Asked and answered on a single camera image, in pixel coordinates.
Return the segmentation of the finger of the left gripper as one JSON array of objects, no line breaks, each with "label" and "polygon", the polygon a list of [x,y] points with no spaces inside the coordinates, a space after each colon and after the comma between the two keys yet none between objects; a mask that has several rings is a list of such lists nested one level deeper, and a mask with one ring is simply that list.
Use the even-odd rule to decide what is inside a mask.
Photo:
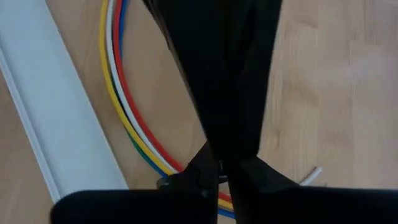
[{"label": "finger of the left gripper", "polygon": [[234,157],[226,53],[233,1],[145,0],[189,90],[217,159]]},{"label": "finger of the left gripper", "polygon": [[227,125],[220,159],[257,156],[282,0],[217,2],[227,78]]}]

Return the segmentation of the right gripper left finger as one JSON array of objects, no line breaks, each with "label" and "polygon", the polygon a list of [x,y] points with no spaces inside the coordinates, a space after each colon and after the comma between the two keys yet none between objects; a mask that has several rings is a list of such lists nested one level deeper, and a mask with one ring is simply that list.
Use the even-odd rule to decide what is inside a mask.
[{"label": "right gripper left finger", "polygon": [[82,190],[57,202],[52,223],[216,223],[217,165],[205,143],[184,171],[152,190]]}]

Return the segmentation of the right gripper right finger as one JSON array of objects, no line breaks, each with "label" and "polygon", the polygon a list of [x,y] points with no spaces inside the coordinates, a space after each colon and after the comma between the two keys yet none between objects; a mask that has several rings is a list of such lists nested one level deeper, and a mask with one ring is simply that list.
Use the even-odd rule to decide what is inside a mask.
[{"label": "right gripper right finger", "polygon": [[228,164],[237,223],[397,223],[397,191],[307,187],[258,157]]}]

